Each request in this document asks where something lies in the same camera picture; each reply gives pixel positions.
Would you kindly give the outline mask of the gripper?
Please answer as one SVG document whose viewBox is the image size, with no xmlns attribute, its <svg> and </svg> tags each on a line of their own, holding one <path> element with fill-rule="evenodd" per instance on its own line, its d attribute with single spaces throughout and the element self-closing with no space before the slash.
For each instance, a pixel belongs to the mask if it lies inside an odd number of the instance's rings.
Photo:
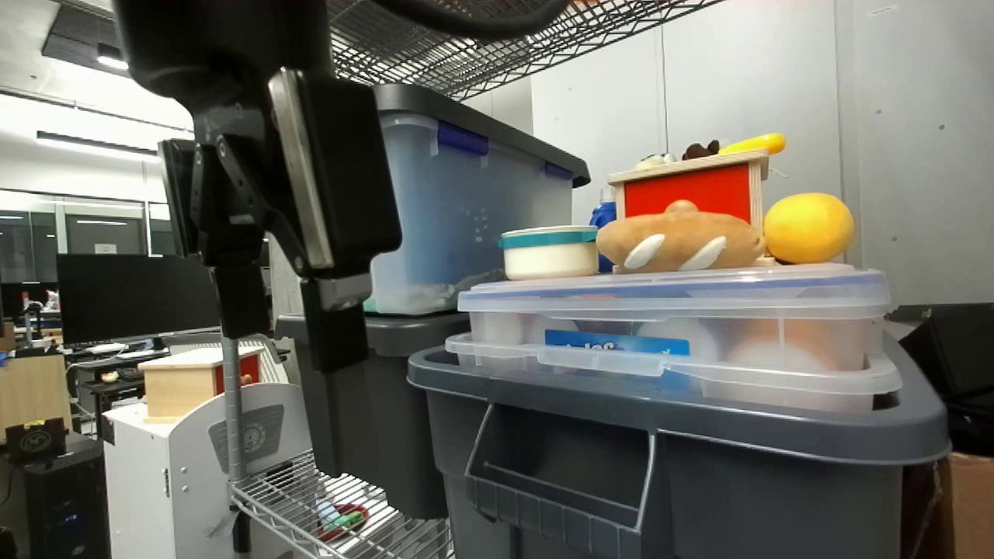
<svg viewBox="0 0 994 559">
<path fill-rule="evenodd" d="M 221 332 L 270 327 L 264 233 L 237 185 L 266 133 L 269 84 L 294 202 L 278 240 L 301 278 L 312 363 L 363 362 L 370 264 L 402 232 L 375 92 L 326 73 L 326 0 L 113 0 L 113 15 L 129 75 L 195 116 L 194 139 L 164 139 L 159 156 L 177 252 L 210 270 Z"/>
</svg>

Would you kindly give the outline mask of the red and green toy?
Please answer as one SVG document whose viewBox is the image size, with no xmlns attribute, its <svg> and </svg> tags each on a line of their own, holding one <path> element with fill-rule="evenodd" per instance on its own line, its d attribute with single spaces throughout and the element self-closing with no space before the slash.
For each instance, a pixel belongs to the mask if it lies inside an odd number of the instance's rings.
<svg viewBox="0 0 994 559">
<path fill-rule="evenodd" d="M 358 533 L 369 518 L 369 510 L 365 506 L 353 503 L 334 505 L 329 500 L 317 502 L 315 514 L 318 520 L 316 537 L 323 542 Z"/>
</svg>

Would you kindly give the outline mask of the yellow banana toy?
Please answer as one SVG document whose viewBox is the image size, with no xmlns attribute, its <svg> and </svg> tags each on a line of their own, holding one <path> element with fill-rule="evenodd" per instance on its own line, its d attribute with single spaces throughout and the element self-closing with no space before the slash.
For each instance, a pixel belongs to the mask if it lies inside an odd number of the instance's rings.
<svg viewBox="0 0 994 559">
<path fill-rule="evenodd" d="M 786 137 L 783 134 L 763 134 L 760 137 L 743 139 L 743 141 L 732 143 L 718 150 L 719 155 L 733 155 L 734 153 L 764 150 L 768 155 L 778 155 L 786 146 Z"/>
</svg>

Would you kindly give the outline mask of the clear storage tote, dark lid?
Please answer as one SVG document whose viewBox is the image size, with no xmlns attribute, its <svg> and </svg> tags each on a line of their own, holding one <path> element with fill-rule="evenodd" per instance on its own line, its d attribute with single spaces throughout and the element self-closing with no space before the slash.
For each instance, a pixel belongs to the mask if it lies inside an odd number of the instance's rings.
<svg viewBox="0 0 994 559">
<path fill-rule="evenodd" d="M 376 85 L 402 229 L 372 261 L 369 314 L 450 311 L 475 284 L 504 279 L 505 232 L 568 225 L 586 163 L 425 86 Z"/>
</svg>

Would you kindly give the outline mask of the black monitor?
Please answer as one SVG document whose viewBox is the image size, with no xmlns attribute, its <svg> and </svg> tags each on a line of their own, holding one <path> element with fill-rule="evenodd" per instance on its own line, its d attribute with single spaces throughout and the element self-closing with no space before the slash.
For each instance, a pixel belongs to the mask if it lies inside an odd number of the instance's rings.
<svg viewBox="0 0 994 559">
<path fill-rule="evenodd" d="M 220 325 L 209 269 L 196 259 L 63 254 L 57 278 L 67 345 Z"/>
</svg>

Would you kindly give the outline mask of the wooden box with red side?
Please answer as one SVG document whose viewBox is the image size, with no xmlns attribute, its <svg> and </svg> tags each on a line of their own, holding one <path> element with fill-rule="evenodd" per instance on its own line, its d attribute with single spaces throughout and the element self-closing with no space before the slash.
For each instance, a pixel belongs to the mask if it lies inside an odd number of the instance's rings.
<svg viewBox="0 0 994 559">
<path fill-rule="evenodd" d="M 224 350 L 196 348 L 138 365 L 145 386 L 145 422 L 170 424 L 224 393 Z"/>
</svg>

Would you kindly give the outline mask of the dark grey storage tote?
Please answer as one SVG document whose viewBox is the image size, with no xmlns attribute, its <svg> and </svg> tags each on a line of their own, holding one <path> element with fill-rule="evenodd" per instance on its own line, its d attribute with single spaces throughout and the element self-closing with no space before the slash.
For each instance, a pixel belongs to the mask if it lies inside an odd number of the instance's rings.
<svg viewBox="0 0 994 559">
<path fill-rule="evenodd" d="M 468 332 L 460 312 L 368 315 L 368 357 L 337 373 L 313 364 L 314 343 L 300 314 L 281 315 L 276 333 L 294 341 L 316 466 L 379 486 L 406 516 L 445 518 L 443 477 L 434 463 L 426 393 L 408 382 L 413 353 Z"/>
</svg>

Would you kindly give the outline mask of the white tub with teal lid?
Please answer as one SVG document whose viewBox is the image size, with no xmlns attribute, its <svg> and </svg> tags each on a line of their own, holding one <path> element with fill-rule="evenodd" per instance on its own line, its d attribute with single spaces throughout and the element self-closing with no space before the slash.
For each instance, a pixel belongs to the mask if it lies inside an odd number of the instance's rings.
<svg viewBox="0 0 994 559">
<path fill-rule="evenodd" d="M 509 280 L 583 277 L 599 272 L 594 226 L 527 227 L 501 234 L 504 272 Z"/>
</svg>

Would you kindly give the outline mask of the blue bottle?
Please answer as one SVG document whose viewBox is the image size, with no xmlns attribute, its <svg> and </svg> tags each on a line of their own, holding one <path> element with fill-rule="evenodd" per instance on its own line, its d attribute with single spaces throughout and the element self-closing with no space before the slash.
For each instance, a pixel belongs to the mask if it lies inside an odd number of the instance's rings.
<svg viewBox="0 0 994 559">
<path fill-rule="evenodd" d="M 617 191 L 612 186 L 606 186 L 601 189 L 600 202 L 596 208 L 593 209 L 592 218 L 589 220 L 589 226 L 597 227 L 601 229 L 607 224 L 613 222 L 617 219 Z M 599 273 L 612 273 L 613 262 L 610 261 L 602 252 L 599 254 Z"/>
</svg>

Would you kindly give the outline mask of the white cabinet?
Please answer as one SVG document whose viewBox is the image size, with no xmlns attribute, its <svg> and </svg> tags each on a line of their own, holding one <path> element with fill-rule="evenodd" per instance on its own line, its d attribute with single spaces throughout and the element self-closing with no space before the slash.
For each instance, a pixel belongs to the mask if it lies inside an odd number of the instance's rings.
<svg viewBox="0 0 994 559">
<path fill-rule="evenodd" d="M 247 474 L 310 449 L 301 386 L 241 390 Z M 235 559 L 228 495 L 226 399 L 174 422 L 149 422 L 145 403 L 103 414 L 111 559 Z"/>
</svg>

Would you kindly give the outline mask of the small black box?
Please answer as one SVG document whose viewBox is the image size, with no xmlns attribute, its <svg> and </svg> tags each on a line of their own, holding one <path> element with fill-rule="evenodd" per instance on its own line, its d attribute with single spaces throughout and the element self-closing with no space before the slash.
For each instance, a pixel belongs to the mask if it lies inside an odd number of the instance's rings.
<svg viewBox="0 0 994 559">
<path fill-rule="evenodd" d="M 6 427 L 5 449 L 11 464 L 51 461 L 65 454 L 67 429 L 63 418 L 47 418 Z"/>
</svg>

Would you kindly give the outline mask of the black computer tower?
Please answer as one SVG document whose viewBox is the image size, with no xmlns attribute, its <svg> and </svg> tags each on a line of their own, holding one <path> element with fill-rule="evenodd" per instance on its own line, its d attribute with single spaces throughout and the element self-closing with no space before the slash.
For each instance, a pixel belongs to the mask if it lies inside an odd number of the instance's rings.
<svg viewBox="0 0 994 559">
<path fill-rule="evenodd" d="M 24 467 L 30 559 L 110 559 L 103 443 Z"/>
</svg>

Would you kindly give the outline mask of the large grey plastic bin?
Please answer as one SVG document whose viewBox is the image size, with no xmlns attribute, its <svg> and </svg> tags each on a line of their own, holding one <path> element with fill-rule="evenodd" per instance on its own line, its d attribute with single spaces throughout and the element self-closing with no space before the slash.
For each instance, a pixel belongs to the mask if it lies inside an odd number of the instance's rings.
<svg viewBox="0 0 994 559">
<path fill-rule="evenodd" d="M 416 353 L 457 559 L 899 559 L 902 481 L 951 449 L 901 347 L 869 411 L 706 398 L 660 378 Z"/>
</svg>

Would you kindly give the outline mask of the black case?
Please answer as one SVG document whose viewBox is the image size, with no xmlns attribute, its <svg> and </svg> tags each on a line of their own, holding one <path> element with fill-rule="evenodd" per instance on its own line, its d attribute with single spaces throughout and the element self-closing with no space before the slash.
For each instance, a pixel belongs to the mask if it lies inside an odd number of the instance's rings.
<svg viewBox="0 0 994 559">
<path fill-rule="evenodd" d="M 905 305 L 898 342 L 947 407 L 955 452 L 994 459 L 994 302 Z"/>
</svg>

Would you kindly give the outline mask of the cardboard box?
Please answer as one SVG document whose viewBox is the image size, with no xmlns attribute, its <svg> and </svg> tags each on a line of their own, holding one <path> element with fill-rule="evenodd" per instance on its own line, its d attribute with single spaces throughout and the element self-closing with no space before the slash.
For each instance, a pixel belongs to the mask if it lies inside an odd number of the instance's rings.
<svg viewBox="0 0 994 559">
<path fill-rule="evenodd" d="M 994 559 L 994 457 L 952 453 L 940 462 L 938 559 Z"/>
</svg>

